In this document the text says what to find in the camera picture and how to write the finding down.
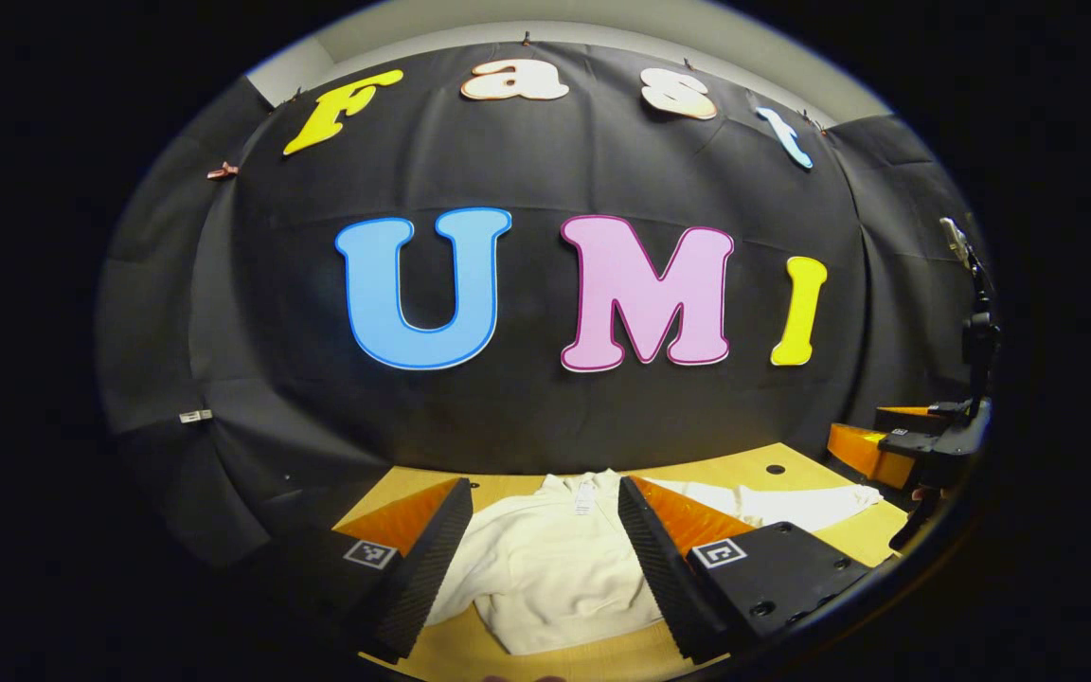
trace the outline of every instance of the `table surface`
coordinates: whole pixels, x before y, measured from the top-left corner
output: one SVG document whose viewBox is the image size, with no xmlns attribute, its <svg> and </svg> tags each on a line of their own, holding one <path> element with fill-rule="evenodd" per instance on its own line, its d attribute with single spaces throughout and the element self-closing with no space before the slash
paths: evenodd
<svg viewBox="0 0 1091 682">
<path fill-rule="evenodd" d="M 769 474 L 765 470 L 769 465 L 780 465 L 786 467 L 786 470 L 783 474 Z M 694 480 L 700 483 L 721 484 L 723 488 L 746 484 L 753 491 L 813 491 L 851 484 L 850 480 L 779 443 L 710 460 L 659 466 L 654 469 L 624 470 L 620 474 L 636 474 L 668 480 Z M 377 480 L 371 491 L 356 502 L 339 523 L 371 513 L 392 501 L 457 476 L 466 476 L 471 483 L 479 484 L 470 491 L 476 513 L 503 498 L 531 495 L 546 478 L 544 476 L 458 475 L 451 471 L 407 469 L 397 466 Z M 815 533 L 815 536 L 854 560 L 874 566 L 892 554 L 887 541 L 900 530 L 906 521 L 907 515 L 903 511 L 884 500 L 851 518 Z M 584 644 L 579 647 L 547 651 L 541 655 L 511 656 L 503 650 L 499 639 L 485 630 L 472 605 L 463 615 L 424 627 L 416 641 L 411 656 L 399 660 L 398 665 L 391 666 L 367 655 L 360 656 L 404 674 L 410 674 L 412 678 L 427 679 L 429 682 L 480 682 L 489 674 L 497 674 L 509 679 L 511 682 L 533 682 L 549 674 L 567 679 L 568 682 L 588 679 L 648 682 L 674 679 L 702 668 L 680 656 L 676 644 L 672 642 L 668 626 L 662 621 L 628 635 Z M 706 665 L 714 665 L 718 660 L 721 659 L 708 661 Z"/>
</svg>

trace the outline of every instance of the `blue letter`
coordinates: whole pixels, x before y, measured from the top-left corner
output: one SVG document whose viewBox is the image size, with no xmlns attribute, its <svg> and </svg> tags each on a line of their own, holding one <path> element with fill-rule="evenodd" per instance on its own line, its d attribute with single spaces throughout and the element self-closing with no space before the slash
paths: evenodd
<svg viewBox="0 0 1091 682">
<path fill-rule="evenodd" d="M 351 334 L 377 362 L 399 369 L 445 369 L 481 352 L 497 310 L 494 241 L 512 228 L 499 208 L 458 208 L 436 219 L 454 242 L 457 310 L 441 328 L 406 323 L 398 295 L 398 251 L 415 234 L 410 220 L 370 219 L 343 228 L 334 247 L 347 261 Z"/>
<path fill-rule="evenodd" d="M 777 140 L 780 140 L 780 145 L 789 152 L 789 156 L 796 160 L 798 165 L 804 169 L 813 167 L 814 164 L 811 163 L 810 156 L 806 156 L 806 153 L 802 152 L 794 142 L 798 140 L 798 133 L 794 133 L 793 129 L 786 124 L 786 121 L 780 120 L 780 116 L 777 116 L 776 111 L 766 107 L 757 107 L 757 116 L 774 125 L 774 133 L 777 135 Z"/>
</svg>

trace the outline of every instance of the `pink letter m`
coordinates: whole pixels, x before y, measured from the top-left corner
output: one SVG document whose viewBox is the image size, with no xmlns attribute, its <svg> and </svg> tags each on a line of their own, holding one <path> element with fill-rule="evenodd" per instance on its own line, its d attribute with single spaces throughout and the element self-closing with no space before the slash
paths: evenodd
<svg viewBox="0 0 1091 682">
<path fill-rule="evenodd" d="M 563 239 L 579 251 L 579 321 L 575 344 L 563 349 L 571 371 L 620 366 L 625 349 L 614 342 L 614 308 L 642 362 L 654 361 L 671 320 L 680 333 L 668 359 L 681 366 L 722 361 L 730 344 L 722 336 L 727 259 L 735 251 L 728 234 L 690 227 L 656 276 L 634 228 L 614 216 L 579 216 L 563 223 Z"/>
</svg>

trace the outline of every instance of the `white cloth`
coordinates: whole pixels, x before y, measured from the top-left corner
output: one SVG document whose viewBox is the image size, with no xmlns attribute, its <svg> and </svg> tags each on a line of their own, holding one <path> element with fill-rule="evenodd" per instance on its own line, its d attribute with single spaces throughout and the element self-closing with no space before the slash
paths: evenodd
<svg viewBox="0 0 1091 682">
<path fill-rule="evenodd" d="M 789 521 L 817 530 L 882 499 L 873 488 L 755 492 L 655 480 L 751 526 Z M 576 513 L 587 482 L 590 513 Z M 614 470 L 546 477 L 532 495 L 504 498 L 473 514 L 425 625 L 470 602 L 511 655 L 562 649 L 642 630 L 659 621 L 655 597 L 618 515 Z"/>
</svg>

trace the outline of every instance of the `clip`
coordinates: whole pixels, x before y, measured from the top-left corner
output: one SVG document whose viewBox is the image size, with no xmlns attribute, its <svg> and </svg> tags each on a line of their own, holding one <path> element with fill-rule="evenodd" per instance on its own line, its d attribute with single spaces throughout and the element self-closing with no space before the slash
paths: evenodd
<svg viewBox="0 0 1091 682">
<path fill-rule="evenodd" d="M 179 415 L 179 423 L 193 423 L 206 419 L 213 419 L 213 410 L 191 410 Z"/>
<path fill-rule="evenodd" d="M 238 167 L 231 167 L 228 163 L 221 161 L 221 168 L 215 169 L 215 171 L 209 171 L 205 177 L 207 177 L 208 180 L 221 180 L 221 178 L 231 177 L 238 174 Z"/>
</svg>

